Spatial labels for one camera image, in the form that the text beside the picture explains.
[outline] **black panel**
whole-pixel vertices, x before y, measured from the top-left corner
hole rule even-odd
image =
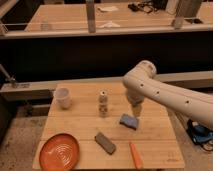
[[[24,30],[26,23],[35,14],[43,0],[19,0],[18,3],[1,19],[8,30]]]
[[[64,0],[65,4],[84,4],[86,0]],[[101,0],[94,0],[95,3],[100,3]]]
[[[143,59],[158,73],[204,71],[213,70],[212,39],[209,31],[1,40],[1,62],[18,81],[122,76]]]

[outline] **orange carrot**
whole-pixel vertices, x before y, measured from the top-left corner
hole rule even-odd
[[[135,164],[135,168],[136,169],[142,169],[143,168],[143,162],[142,159],[140,157],[140,154],[138,153],[135,145],[132,142],[129,142],[129,147],[132,153],[132,158]]]

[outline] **wooden tabletop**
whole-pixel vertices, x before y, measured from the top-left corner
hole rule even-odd
[[[100,12],[98,7],[116,6],[118,11]],[[175,15],[159,10],[146,14],[145,12],[132,12],[128,9],[128,3],[101,3],[95,4],[96,27],[100,27],[109,21],[120,27],[147,27],[147,26],[170,26]],[[213,23],[213,2],[202,4],[198,13],[204,23]],[[85,4],[59,4],[40,5],[37,12],[28,23],[25,31],[40,31],[42,23],[50,24],[47,29],[66,30],[88,28]]]
[[[57,86],[70,90],[72,105],[62,110],[53,99],[48,118],[33,162],[40,169],[39,152],[43,144],[58,133],[73,135],[80,145],[76,169],[134,169],[129,141],[138,149],[144,168],[183,168],[184,161],[165,107],[146,99],[135,131],[119,124],[123,113],[132,115],[121,83],[62,83]],[[108,116],[98,112],[100,91],[108,93]],[[94,137],[102,132],[117,147],[107,154]]]

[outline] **orange plate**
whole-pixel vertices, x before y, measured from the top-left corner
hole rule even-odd
[[[67,171],[76,165],[78,158],[77,140],[69,134],[57,134],[42,147],[39,162],[44,171]]]

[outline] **gray eraser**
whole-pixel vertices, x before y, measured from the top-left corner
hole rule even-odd
[[[136,117],[129,116],[127,114],[123,114],[120,119],[120,124],[136,130],[139,125],[139,119]]]
[[[99,132],[95,136],[95,141],[108,153],[112,154],[116,150],[115,144],[113,144],[104,134]]]

